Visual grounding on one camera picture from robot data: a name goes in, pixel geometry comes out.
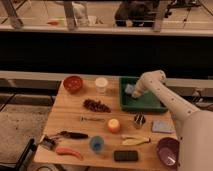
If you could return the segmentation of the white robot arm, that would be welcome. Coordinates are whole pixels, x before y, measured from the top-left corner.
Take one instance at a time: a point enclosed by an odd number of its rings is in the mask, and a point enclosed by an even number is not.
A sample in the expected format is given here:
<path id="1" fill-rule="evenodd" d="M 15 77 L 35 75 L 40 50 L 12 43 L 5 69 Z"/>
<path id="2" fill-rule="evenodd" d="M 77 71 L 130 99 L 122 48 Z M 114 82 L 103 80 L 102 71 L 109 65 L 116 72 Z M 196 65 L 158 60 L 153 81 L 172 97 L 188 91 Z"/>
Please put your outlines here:
<path id="1" fill-rule="evenodd" d="M 162 70 L 143 73 L 133 98 L 151 91 L 182 123 L 177 171 L 213 171 L 213 112 L 201 110 L 164 85 Z"/>

